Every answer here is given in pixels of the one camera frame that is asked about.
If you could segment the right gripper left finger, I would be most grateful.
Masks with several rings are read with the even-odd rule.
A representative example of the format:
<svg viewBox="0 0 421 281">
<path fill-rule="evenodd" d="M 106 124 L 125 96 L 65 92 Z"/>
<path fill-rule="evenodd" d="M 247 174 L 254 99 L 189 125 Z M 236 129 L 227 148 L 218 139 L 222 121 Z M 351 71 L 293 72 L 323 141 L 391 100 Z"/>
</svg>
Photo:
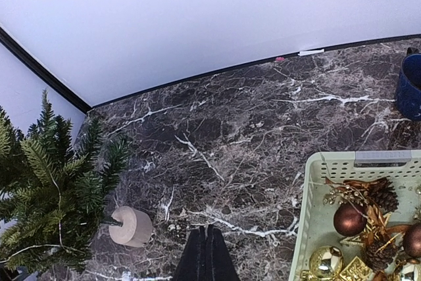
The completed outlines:
<svg viewBox="0 0 421 281">
<path fill-rule="evenodd" d="M 207 237 L 203 226 L 200 226 L 190 232 L 172 280 L 205 280 L 206 242 Z"/>
</svg>

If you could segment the small green christmas tree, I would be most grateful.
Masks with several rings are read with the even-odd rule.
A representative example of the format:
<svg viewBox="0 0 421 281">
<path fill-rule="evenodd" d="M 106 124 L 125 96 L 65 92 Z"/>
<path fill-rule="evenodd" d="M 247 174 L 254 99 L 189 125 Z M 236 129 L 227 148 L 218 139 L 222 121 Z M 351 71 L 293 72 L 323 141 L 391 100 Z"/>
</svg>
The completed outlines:
<svg viewBox="0 0 421 281">
<path fill-rule="evenodd" d="M 55 114 L 48 95 L 27 132 L 1 112 L 1 264 L 43 273 L 53 265 L 83 272 L 90 243 L 106 214 L 106 199 L 126 168 L 129 141 L 105 141 L 101 122 L 91 120 L 78 144 L 72 122 Z"/>
</svg>

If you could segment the pale green plastic basket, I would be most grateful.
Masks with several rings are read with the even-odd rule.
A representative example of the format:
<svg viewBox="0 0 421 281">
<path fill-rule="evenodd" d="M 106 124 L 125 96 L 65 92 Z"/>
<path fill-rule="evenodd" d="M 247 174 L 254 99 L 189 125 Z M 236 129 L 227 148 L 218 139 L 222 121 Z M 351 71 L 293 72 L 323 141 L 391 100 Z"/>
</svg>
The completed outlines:
<svg viewBox="0 0 421 281">
<path fill-rule="evenodd" d="M 318 152 L 309 157 L 305 166 L 305 181 L 301 203 L 299 229 L 290 280 L 299 280 L 309 265 L 310 256 L 325 245 L 334 245 L 349 262 L 360 255 L 358 245 L 343 245 L 334 229 L 337 204 L 324 203 L 331 187 L 345 180 L 373 181 L 389 178 L 397 192 L 399 208 L 392 213 L 390 224 L 412 223 L 420 208 L 420 151 L 336 151 Z"/>
</svg>

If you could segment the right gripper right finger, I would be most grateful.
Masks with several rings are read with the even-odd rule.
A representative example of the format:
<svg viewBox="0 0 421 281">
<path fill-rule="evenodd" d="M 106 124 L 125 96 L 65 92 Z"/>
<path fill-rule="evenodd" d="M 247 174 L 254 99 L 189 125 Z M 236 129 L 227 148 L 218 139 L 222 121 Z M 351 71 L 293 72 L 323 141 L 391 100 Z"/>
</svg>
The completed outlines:
<svg viewBox="0 0 421 281">
<path fill-rule="evenodd" d="M 213 225 L 207 228 L 207 280 L 239 281 L 222 232 Z"/>
</svg>

